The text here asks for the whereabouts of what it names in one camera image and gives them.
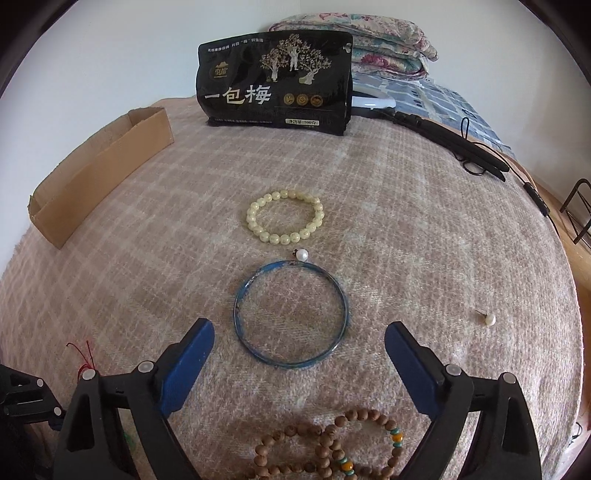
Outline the small pearl earring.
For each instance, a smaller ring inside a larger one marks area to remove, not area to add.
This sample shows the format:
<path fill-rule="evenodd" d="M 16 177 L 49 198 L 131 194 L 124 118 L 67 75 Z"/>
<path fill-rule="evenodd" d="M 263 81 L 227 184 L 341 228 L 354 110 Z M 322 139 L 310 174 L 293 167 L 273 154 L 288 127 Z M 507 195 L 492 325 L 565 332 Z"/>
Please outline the small pearl earring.
<path fill-rule="evenodd" d="M 482 321 L 487 327 L 491 327 L 496 324 L 497 317 L 494 313 L 481 312 L 480 310 L 478 310 L 477 313 L 482 317 Z"/>

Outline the folded floral quilt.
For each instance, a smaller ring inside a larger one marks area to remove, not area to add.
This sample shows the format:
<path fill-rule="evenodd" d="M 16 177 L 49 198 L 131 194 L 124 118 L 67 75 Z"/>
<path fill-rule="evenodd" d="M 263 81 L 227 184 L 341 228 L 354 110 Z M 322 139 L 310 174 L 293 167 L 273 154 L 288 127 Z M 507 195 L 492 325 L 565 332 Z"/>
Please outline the folded floral quilt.
<path fill-rule="evenodd" d="M 287 17 L 271 31 L 327 30 L 346 32 L 353 38 L 352 61 L 358 71 L 381 71 L 394 77 L 421 79 L 439 54 L 425 32 L 414 22 L 388 16 L 338 12 L 308 13 Z"/>

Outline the open cardboard box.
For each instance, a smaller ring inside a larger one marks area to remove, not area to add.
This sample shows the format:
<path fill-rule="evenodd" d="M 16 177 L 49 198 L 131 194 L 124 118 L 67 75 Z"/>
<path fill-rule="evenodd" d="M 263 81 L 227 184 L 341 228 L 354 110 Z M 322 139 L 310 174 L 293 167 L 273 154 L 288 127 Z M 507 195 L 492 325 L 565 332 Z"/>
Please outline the open cardboard box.
<path fill-rule="evenodd" d="M 74 149 L 36 187 L 27 206 L 32 224 L 62 248 L 111 191 L 173 142 L 164 108 L 128 111 Z"/>

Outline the pearl charm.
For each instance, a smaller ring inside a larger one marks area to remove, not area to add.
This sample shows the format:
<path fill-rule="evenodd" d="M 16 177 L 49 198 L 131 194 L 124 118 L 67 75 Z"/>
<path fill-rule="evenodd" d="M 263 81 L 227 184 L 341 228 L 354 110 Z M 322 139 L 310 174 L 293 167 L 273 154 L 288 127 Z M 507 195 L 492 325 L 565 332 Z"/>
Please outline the pearl charm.
<path fill-rule="evenodd" d="M 296 258 L 298 262 L 308 262 L 308 258 L 310 258 L 310 253 L 308 253 L 307 249 L 297 248 L 294 249 L 294 258 Z"/>

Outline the black snack bag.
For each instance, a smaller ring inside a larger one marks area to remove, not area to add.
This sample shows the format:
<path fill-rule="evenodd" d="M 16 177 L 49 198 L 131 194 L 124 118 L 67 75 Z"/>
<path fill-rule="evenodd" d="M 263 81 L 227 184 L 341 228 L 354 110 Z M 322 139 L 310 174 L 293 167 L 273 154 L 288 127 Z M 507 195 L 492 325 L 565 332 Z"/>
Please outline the black snack bag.
<path fill-rule="evenodd" d="M 197 102 L 211 126 L 345 134 L 353 37 L 339 31 L 259 32 L 198 47 Z"/>

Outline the black clothes rack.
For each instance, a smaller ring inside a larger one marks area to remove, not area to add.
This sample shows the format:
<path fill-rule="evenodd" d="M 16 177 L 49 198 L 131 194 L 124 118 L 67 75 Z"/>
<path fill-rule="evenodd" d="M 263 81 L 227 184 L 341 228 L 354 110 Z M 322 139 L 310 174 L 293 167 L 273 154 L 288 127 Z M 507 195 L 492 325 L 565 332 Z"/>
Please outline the black clothes rack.
<path fill-rule="evenodd" d="M 559 212 L 565 214 L 573 230 L 571 240 L 590 248 L 590 181 L 579 179 L 562 203 Z"/>

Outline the blue checked bed sheet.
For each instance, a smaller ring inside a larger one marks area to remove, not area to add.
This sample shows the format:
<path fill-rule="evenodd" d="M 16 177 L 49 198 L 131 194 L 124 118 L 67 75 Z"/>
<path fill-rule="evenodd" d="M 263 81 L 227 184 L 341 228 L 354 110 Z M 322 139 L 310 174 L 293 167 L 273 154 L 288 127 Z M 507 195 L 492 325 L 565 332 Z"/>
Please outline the blue checked bed sheet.
<path fill-rule="evenodd" d="M 431 80 L 407 81 L 387 79 L 376 74 L 353 73 L 353 89 L 378 98 L 394 99 L 398 110 L 429 118 L 456 130 L 460 130 L 464 118 L 469 118 L 471 137 L 516 158 L 511 147 L 499 138 L 464 97 Z"/>

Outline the blue bangle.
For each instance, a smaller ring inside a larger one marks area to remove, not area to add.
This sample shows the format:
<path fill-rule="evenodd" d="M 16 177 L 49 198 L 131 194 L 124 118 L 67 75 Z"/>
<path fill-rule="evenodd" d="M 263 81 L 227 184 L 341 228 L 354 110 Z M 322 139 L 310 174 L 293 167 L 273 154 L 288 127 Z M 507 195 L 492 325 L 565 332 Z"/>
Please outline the blue bangle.
<path fill-rule="evenodd" d="M 261 266 L 235 293 L 232 326 L 256 361 L 283 370 L 308 369 L 335 353 L 351 323 L 341 283 L 310 262 Z"/>

